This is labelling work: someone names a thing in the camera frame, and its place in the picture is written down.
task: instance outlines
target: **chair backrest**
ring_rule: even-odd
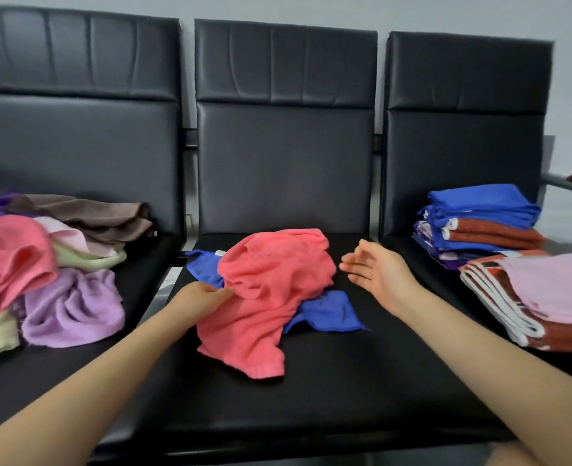
[[[535,202],[553,44],[392,32],[381,236],[412,230],[428,192],[514,183]]]
[[[202,234],[368,233],[376,38],[196,20]]]
[[[148,203],[183,233],[178,20],[0,6],[0,193]]]

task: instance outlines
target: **white wall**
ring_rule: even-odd
[[[185,52],[185,126],[195,127],[193,19],[214,18],[357,28],[379,34],[376,129],[384,42],[390,30],[439,31],[555,40],[554,74],[545,133],[555,136],[551,170],[572,173],[572,0],[0,0],[176,17]],[[561,229],[563,219],[568,225]],[[548,237],[572,240],[572,194],[549,190],[540,225]]]

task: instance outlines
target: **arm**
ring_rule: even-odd
[[[404,259],[361,241],[349,279],[413,329],[547,466],[572,464],[572,377],[493,334],[415,280]]]
[[[203,283],[0,426],[0,466],[84,465],[159,356],[232,295]]]

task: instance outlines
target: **chair seat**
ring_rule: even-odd
[[[206,235],[195,248],[228,250],[244,236]],[[328,235],[334,262],[362,237]],[[192,281],[184,269],[172,295]],[[236,453],[279,455],[267,448],[321,454],[508,435],[437,355],[370,294],[340,271],[334,289],[348,294],[369,330],[323,333],[298,324],[279,345],[286,355],[283,378],[251,380],[199,354],[194,330],[184,336],[172,348],[178,365],[164,402],[165,448],[189,460],[225,452],[232,460]]]
[[[159,235],[128,244],[127,260],[113,268],[126,313],[124,329],[115,336],[67,349],[26,346],[0,353],[0,424],[134,329],[180,246],[180,237],[174,235]],[[108,437],[119,441],[123,434],[128,438],[135,421],[136,417],[127,416],[125,422],[114,425]]]
[[[388,249],[400,253],[417,279],[437,296],[497,335],[509,340],[502,324],[491,315],[475,293],[461,282],[459,273],[449,272],[443,268],[411,236],[387,236],[383,238],[382,243]],[[550,353],[534,349],[527,351],[572,376],[572,353]]]

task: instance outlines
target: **left hand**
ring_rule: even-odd
[[[168,324],[178,327],[182,335],[215,312],[233,294],[234,291],[230,288],[217,289],[207,283],[189,283],[172,298],[159,315],[166,317]]]

